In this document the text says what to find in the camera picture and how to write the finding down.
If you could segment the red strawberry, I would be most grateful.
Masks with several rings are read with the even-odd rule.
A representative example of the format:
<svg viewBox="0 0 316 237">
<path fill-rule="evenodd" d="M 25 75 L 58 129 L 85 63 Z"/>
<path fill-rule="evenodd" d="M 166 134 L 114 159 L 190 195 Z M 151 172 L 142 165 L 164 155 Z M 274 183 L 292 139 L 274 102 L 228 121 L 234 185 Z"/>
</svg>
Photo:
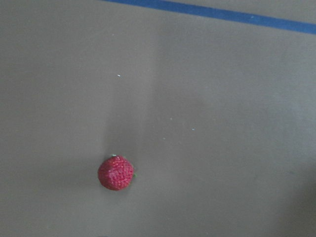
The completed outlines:
<svg viewBox="0 0 316 237">
<path fill-rule="evenodd" d="M 136 177 L 134 166 L 121 155 L 111 155 L 98 168 L 97 177 L 100 184 L 111 191 L 127 188 Z"/>
</svg>

